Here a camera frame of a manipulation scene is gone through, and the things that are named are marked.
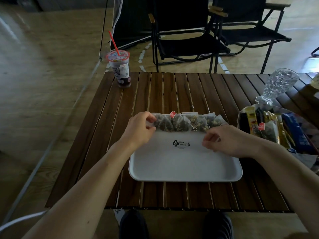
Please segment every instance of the wooden armrest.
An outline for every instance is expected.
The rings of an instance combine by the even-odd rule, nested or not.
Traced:
[[[149,13],[149,14],[148,14],[148,18],[150,19],[150,22],[151,22],[152,24],[155,23],[155,18],[154,18],[154,16],[153,16],[152,13]]]
[[[286,7],[290,7],[291,4],[284,4],[284,3],[267,3],[266,2],[266,9],[273,9],[273,10],[283,10]]]
[[[209,11],[210,11],[211,13],[214,13],[214,14],[218,15],[218,16],[228,17],[228,13],[221,12],[221,11],[217,11],[217,10],[215,10],[215,9],[213,9],[213,8],[210,8]]]
[[[208,6],[209,9],[215,9],[216,11],[222,12],[223,8],[222,7],[216,7],[216,6]]]

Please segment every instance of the sticker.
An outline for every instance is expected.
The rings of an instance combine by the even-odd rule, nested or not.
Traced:
[[[120,66],[120,78],[129,77],[129,63]]]
[[[258,126],[258,131],[264,131],[265,130],[265,123],[261,122]]]
[[[172,111],[170,114],[171,118],[174,118],[175,115],[176,115],[176,112],[174,112],[174,111]]]

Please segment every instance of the metal frame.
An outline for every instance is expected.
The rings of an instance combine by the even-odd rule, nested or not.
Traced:
[[[258,21],[257,23],[252,23],[252,22],[244,22],[244,23],[225,23],[224,26],[235,26],[235,25],[247,25],[247,24],[250,24],[250,25],[255,25],[255,26],[262,26],[265,21],[270,17],[270,15],[273,13],[274,9],[271,9],[267,15],[265,16],[265,18],[263,20],[260,20]],[[284,10],[281,9],[280,10],[280,15],[279,15],[279,18],[277,20],[277,24],[276,24],[276,27],[275,27],[275,32],[278,32],[278,29],[279,29],[279,26],[281,24],[281,20],[282,20],[282,17],[284,15]],[[220,54],[220,56],[235,56],[235,55],[238,55],[240,54],[241,52],[244,51],[245,48],[259,48],[259,47],[264,47],[264,46],[268,46],[269,45],[269,48],[267,50],[267,53],[266,53],[266,57],[264,59],[264,63],[263,63],[263,66],[261,68],[261,71],[260,73],[263,74],[264,73],[264,70],[265,70],[265,67],[266,67],[266,64],[268,62],[268,58],[269,58],[269,55],[270,55],[270,52],[271,52],[271,49],[272,49],[272,46],[273,44],[275,43],[278,43],[278,42],[281,42],[281,41],[285,41],[286,39],[280,39],[280,40],[271,40],[269,43],[266,43],[266,44],[260,44],[260,45],[248,45],[249,42],[246,42],[246,44],[240,44],[240,43],[235,43],[235,45],[237,46],[241,46],[242,49],[237,52],[237,53],[229,53],[229,54]]]
[[[196,29],[184,29],[184,30],[179,30],[179,31],[163,31],[163,32],[158,32],[156,33],[156,28],[154,23],[152,23],[152,53],[153,53],[153,64],[156,65],[156,72],[159,71],[158,66],[159,65],[168,65],[168,64],[176,64],[176,63],[184,63],[184,62],[195,62],[195,61],[201,61],[201,60],[205,60],[205,59],[209,59],[210,60],[210,66],[209,66],[209,73],[212,72],[212,66],[213,66],[213,58],[215,57],[215,66],[214,66],[214,73],[217,73],[217,65],[218,65],[218,57],[219,57],[219,53],[217,54],[210,54],[208,56],[205,57],[201,57],[200,55],[197,55],[196,58],[194,59],[183,59],[183,58],[179,58],[176,56],[171,56],[171,58],[176,59],[177,61],[169,61],[169,62],[158,62],[158,57],[157,57],[157,42],[156,42],[156,38],[160,35],[163,34],[179,34],[179,33],[192,33],[192,32],[202,32],[202,33],[209,33],[211,26],[213,25],[213,21],[216,20],[215,22],[215,27],[217,29],[218,34],[214,34],[214,38],[216,38],[216,36],[218,37],[217,40],[221,40],[221,30],[222,30],[222,19],[219,19],[218,16],[212,15],[209,23],[207,24],[207,26],[202,29],[202,28],[196,28]]]

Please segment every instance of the black shoe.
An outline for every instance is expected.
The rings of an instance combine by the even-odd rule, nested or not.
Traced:
[[[222,212],[210,211],[204,220],[203,239],[233,239],[233,225]]]
[[[137,210],[129,210],[122,217],[119,228],[120,239],[149,239],[144,217]]]

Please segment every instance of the left hand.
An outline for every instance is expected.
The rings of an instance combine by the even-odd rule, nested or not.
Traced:
[[[121,140],[132,146],[134,151],[147,143],[156,130],[155,127],[146,127],[146,120],[153,123],[156,121],[156,117],[150,112],[139,112],[131,117],[121,137]]]

